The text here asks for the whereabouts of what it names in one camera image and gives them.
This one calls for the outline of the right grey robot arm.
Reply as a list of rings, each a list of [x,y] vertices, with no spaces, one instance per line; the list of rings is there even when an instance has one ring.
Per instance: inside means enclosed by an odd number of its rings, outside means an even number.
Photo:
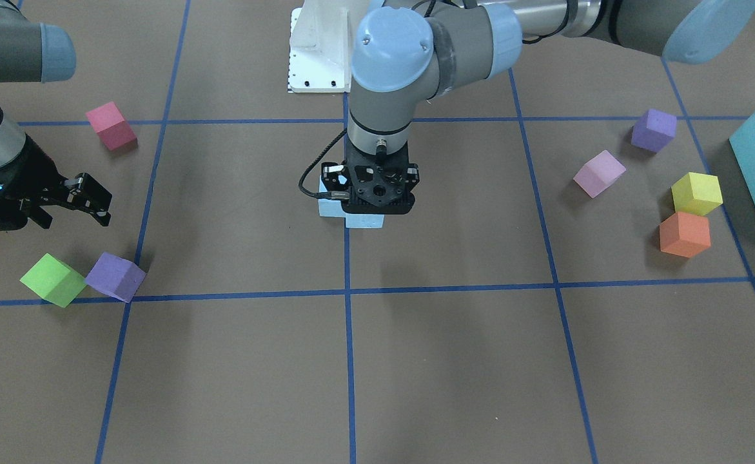
[[[29,21],[12,1],[0,1],[0,82],[59,82],[74,75],[76,53],[67,32]],[[111,220],[112,194],[88,173],[65,177],[55,161],[0,106],[0,231],[33,221],[49,229],[47,206],[82,211],[101,226]]]

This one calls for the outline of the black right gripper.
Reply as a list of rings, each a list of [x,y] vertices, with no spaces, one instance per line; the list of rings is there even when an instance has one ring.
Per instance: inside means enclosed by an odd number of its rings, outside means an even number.
[[[66,179],[55,162],[27,136],[19,156],[0,168],[0,231],[18,230],[33,220],[50,229],[45,206],[82,211],[102,227],[109,226],[112,194],[90,173]]]

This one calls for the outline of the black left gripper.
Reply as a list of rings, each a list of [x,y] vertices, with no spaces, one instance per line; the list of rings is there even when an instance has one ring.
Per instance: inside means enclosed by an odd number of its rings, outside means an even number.
[[[413,188],[420,182],[418,164],[409,161],[409,145],[376,155],[344,145],[344,161],[322,162],[322,182],[328,198],[352,215],[405,215],[415,205]]]

